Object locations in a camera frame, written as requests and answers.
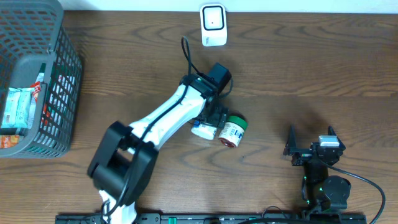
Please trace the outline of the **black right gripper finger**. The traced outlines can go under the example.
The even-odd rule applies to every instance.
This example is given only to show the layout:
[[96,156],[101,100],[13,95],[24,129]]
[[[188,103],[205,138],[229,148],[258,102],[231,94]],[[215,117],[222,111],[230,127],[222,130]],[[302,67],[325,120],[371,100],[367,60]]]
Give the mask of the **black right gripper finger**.
[[284,156],[292,156],[293,154],[298,152],[297,141],[295,137],[295,129],[294,126],[291,125],[289,128],[288,139],[284,147],[283,155]]
[[329,136],[335,136],[339,142],[339,148],[341,151],[344,151],[346,149],[346,146],[343,144],[343,142],[341,141],[341,139],[337,136],[337,134],[335,133],[334,129],[332,126],[328,127],[328,135]]

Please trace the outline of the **white blue label jar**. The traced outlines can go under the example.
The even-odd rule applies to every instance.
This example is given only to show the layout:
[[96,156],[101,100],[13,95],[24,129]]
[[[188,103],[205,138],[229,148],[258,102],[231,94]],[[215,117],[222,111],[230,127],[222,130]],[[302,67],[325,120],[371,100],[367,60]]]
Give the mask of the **white blue label jar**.
[[217,128],[213,127],[213,126],[209,126],[207,124],[203,124],[199,121],[194,121],[191,132],[203,139],[214,140],[214,137],[217,132]]

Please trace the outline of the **green lid white jar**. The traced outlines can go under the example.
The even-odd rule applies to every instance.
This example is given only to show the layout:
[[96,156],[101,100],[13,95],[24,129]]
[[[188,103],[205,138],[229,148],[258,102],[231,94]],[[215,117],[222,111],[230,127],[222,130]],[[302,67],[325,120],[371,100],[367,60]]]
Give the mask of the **green lid white jar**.
[[247,127],[248,122],[243,115],[237,113],[229,115],[218,139],[227,147],[238,147]]

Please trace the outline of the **small orange box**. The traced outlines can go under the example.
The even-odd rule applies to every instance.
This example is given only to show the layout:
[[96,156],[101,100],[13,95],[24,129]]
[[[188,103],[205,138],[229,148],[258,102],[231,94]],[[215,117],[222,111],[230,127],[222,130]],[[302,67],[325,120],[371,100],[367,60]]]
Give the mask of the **small orange box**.
[[18,135],[1,135],[1,149],[10,148],[16,146],[19,142]]

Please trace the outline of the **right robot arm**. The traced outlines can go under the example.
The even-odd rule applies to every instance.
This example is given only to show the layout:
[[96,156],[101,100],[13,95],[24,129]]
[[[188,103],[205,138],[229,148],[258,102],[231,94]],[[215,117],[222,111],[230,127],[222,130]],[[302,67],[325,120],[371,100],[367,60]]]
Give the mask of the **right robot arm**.
[[290,127],[283,155],[291,156],[292,165],[304,169],[302,198],[308,204],[308,209],[303,212],[306,216],[313,213],[338,213],[347,209],[351,183],[328,173],[345,149],[331,126],[327,135],[320,135],[318,141],[311,142],[308,148],[298,147],[294,127]]

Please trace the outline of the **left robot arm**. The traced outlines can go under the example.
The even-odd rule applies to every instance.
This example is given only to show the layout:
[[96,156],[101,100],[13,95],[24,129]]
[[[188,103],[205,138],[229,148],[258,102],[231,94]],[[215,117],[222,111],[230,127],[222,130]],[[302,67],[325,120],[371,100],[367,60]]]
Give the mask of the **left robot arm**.
[[185,75],[177,91],[146,117],[126,126],[114,122],[105,132],[87,174],[103,204],[101,223],[133,223],[135,202],[147,187],[164,143],[185,123],[213,139],[224,128],[228,109],[220,103],[231,81],[227,68],[214,64],[208,74]]

